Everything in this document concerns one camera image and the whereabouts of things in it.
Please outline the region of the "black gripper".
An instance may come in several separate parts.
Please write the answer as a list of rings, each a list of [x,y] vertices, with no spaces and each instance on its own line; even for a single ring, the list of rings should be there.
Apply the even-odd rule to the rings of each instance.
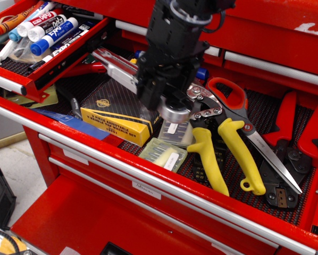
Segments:
[[[194,81],[209,44],[199,40],[208,15],[153,15],[147,30],[148,49],[138,61],[137,97],[155,111],[165,88],[166,105],[192,106],[187,89]]]

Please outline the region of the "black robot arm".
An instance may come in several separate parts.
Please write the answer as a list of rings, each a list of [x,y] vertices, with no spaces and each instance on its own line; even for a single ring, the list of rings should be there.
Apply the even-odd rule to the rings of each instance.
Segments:
[[[156,1],[146,40],[148,49],[137,62],[137,97],[147,109],[158,108],[161,97],[173,109],[191,109],[186,91],[194,81],[209,43],[201,41],[213,15],[234,8],[234,1]]]

